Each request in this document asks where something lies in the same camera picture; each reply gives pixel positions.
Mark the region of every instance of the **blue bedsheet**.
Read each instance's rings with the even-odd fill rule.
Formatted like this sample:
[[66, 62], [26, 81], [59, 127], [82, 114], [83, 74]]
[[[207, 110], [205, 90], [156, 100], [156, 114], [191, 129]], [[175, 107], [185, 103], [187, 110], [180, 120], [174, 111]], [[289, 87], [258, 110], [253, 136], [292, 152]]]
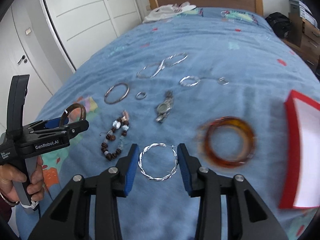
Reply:
[[[252, 22], [225, 18], [221, 16], [224, 10], [197, 9], [134, 28], [93, 55], [49, 100], [39, 119], [59, 117], [77, 101], [85, 105], [90, 127], [72, 139], [70, 147], [43, 155], [49, 192], [40, 203], [42, 212], [75, 174], [94, 176], [116, 164], [118, 159], [109, 162], [102, 154], [100, 133], [108, 131], [125, 109], [130, 114], [130, 129], [123, 155], [131, 143], [137, 143], [140, 150], [155, 142], [175, 146], [185, 143], [191, 155], [218, 174], [229, 177], [243, 174], [275, 214], [289, 239], [297, 239], [315, 210], [277, 208], [287, 166], [288, 133], [283, 103], [291, 89], [320, 101], [320, 84], [263, 18], [254, 15], [256, 21]], [[183, 52], [188, 54], [186, 60], [165, 68], [155, 78], [136, 78], [144, 66]], [[180, 86], [179, 80], [188, 75], [202, 80], [194, 87]], [[218, 84], [221, 77], [229, 84]], [[115, 105], [105, 104], [105, 92], [118, 82], [130, 85], [128, 97]], [[174, 106], [169, 117], [159, 124], [155, 122], [155, 107], [163, 102], [169, 89], [173, 90]], [[138, 101], [135, 95], [141, 91], [147, 97]], [[122, 92], [115, 90], [110, 100]], [[251, 125], [257, 138], [255, 156], [236, 169], [213, 165], [198, 147], [198, 127], [223, 116], [242, 118]], [[217, 134], [214, 140], [217, 151], [224, 157], [235, 153], [239, 144], [237, 137], [227, 131]], [[115, 151], [116, 146], [117, 141], [110, 143], [109, 150]], [[162, 177], [173, 167], [173, 160], [170, 148], [152, 149], [145, 154], [143, 165], [150, 175]], [[147, 180], [138, 169], [130, 195], [118, 199], [123, 239], [193, 239], [198, 207], [199, 199], [189, 198], [185, 192], [179, 170], [170, 179], [155, 182]], [[223, 200], [224, 221], [225, 208]], [[17, 224], [23, 240], [37, 220], [37, 214], [27, 215], [18, 207]], [[90, 235], [94, 239], [93, 222]], [[222, 235], [222, 239], [227, 239], [225, 224]]]

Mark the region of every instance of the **drawer handle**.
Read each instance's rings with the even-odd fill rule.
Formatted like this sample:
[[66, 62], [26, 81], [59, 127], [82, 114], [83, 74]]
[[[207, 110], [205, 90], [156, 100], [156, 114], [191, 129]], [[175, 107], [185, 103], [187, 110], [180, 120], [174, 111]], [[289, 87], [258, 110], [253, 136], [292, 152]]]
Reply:
[[313, 63], [312, 63], [311, 61], [309, 61], [309, 60], [307, 60], [306, 62], [309, 63], [309, 64], [311, 64], [311, 65], [313, 65], [313, 66], [315, 65], [315, 64], [313, 64]]
[[310, 42], [313, 46], [315, 46], [316, 48], [318, 47], [316, 44], [313, 44], [311, 41], [308, 41], [308, 42]]
[[318, 37], [318, 38], [320, 37], [319, 34], [316, 34], [315, 32], [312, 32], [312, 33], [313, 33], [314, 36], [316, 36], [316, 37]]

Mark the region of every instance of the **silver watch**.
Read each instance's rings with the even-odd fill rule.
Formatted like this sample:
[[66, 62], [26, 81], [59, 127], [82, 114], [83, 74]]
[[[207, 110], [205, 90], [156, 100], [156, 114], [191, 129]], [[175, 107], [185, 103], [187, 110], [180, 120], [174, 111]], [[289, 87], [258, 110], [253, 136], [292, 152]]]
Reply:
[[158, 114], [156, 121], [162, 123], [164, 119], [169, 115], [169, 111], [173, 106], [173, 93], [171, 90], [165, 93], [165, 100], [163, 103], [159, 104], [156, 108]]

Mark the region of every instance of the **metal bolt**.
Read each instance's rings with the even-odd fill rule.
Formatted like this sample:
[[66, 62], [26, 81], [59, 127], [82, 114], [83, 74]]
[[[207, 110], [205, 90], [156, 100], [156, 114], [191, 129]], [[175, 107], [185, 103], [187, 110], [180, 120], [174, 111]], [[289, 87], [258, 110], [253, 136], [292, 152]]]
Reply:
[[82, 176], [81, 176], [81, 175], [75, 175], [75, 176], [73, 176], [73, 181], [75, 181], [75, 182], [81, 181], [81, 179], [82, 179]]
[[237, 174], [235, 176], [235, 179], [236, 179], [236, 181], [243, 182], [244, 181], [244, 176], [242, 176], [241, 174]]
[[201, 166], [199, 168], [199, 171], [202, 172], [202, 173], [208, 173], [209, 169], [207, 167]]
[[115, 173], [117, 173], [118, 172], [118, 168], [117, 167], [111, 167], [111, 168], [109, 168], [109, 173], [111, 173], [111, 174], [115, 174]]

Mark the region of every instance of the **silver ring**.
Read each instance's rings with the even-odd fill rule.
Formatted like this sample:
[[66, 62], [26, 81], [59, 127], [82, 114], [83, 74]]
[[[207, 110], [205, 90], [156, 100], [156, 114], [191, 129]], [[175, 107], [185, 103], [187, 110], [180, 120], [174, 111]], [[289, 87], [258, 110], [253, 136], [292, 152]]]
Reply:
[[218, 83], [222, 86], [226, 85], [226, 84], [229, 84], [229, 82], [227, 80], [224, 79], [224, 77], [222, 78], [219, 78], [218, 79]]
[[[186, 82], [184, 82], [186, 79], [194, 80], [195, 83], [192, 83], [192, 84], [186, 83]], [[195, 76], [187, 76], [187, 77], [184, 77], [183, 79], [181, 79], [179, 81], [179, 84], [182, 85], [183, 87], [193, 87], [196, 84], [198, 84], [199, 82], [200, 82], [200, 78], [195, 77]]]
[[174, 55], [172, 55], [172, 56], [170, 56], [170, 57], [166, 58], [166, 59], [165, 59], [165, 61], [166, 61], [166, 60], [169, 60], [169, 59], [172, 59], [173, 57], [178, 57], [178, 56], [183, 56], [183, 55], [186, 55], [183, 59], [178, 60], [177, 62], [175, 62], [175, 63], [173, 63], [173, 64], [171, 64], [170, 66], [167, 66], [167, 67], [172, 67], [172, 66], [174, 66], [174, 65], [177, 65], [178, 63], [180, 63], [180, 62], [184, 61], [184, 60], [188, 57], [188, 55], [187, 55], [187, 54], [185, 54], [185, 52], [184, 52], [184, 53], [174, 54]]
[[155, 146], [168, 147], [164, 143], [153, 143], [153, 144], [150, 144], [149, 146], [145, 147], [143, 149], [143, 151], [140, 153], [138, 165], [140, 167], [141, 173], [144, 176], [146, 176], [148, 179], [155, 180], [155, 181], [163, 181], [163, 180], [169, 179], [173, 174], [176, 173], [177, 167], [178, 167], [178, 155], [177, 155], [176, 151], [173, 149], [174, 146], [172, 145], [172, 152], [173, 152], [173, 155], [174, 155], [174, 158], [175, 158], [175, 160], [174, 160], [175, 165], [174, 165], [173, 169], [170, 171], [169, 174], [165, 175], [163, 178], [153, 178], [150, 175], [146, 174], [146, 172], [142, 168], [142, 157], [151, 147], [155, 147]]
[[[155, 63], [155, 64], [151, 64], [151, 65], [148, 65], [148, 66], [145, 66], [142, 70], [140, 70], [138, 73], [137, 73], [137, 78], [141, 78], [141, 79], [148, 79], [148, 78], [154, 78], [161, 70], [164, 69], [164, 61], [163, 60], [162, 62], [160, 63]], [[158, 69], [156, 70], [156, 72], [152, 75], [152, 76], [143, 76], [143, 75], [140, 75], [140, 72], [144, 71], [146, 68], [148, 67], [153, 67], [153, 66], [158, 66]]]
[[141, 100], [143, 98], [145, 98], [147, 96], [146, 92], [139, 92], [137, 95], [136, 95], [136, 99], [137, 100]]
[[[107, 101], [107, 97], [108, 97], [108, 95], [110, 94], [110, 92], [111, 92], [115, 87], [120, 86], [120, 85], [124, 85], [124, 86], [127, 88], [127, 91], [124, 93], [123, 96], [121, 96], [121, 97], [120, 97], [119, 99], [117, 99], [116, 101], [114, 101], [114, 102], [108, 102], [108, 101]], [[130, 87], [129, 87], [129, 85], [128, 85], [127, 83], [118, 83], [118, 84], [112, 86], [111, 88], [109, 88], [109, 90], [105, 93], [105, 95], [104, 95], [104, 102], [105, 102], [106, 104], [110, 104], [110, 105], [119, 103], [121, 100], [123, 100], [123, 99], [129, 94], [129, 91], [130, 91]]]

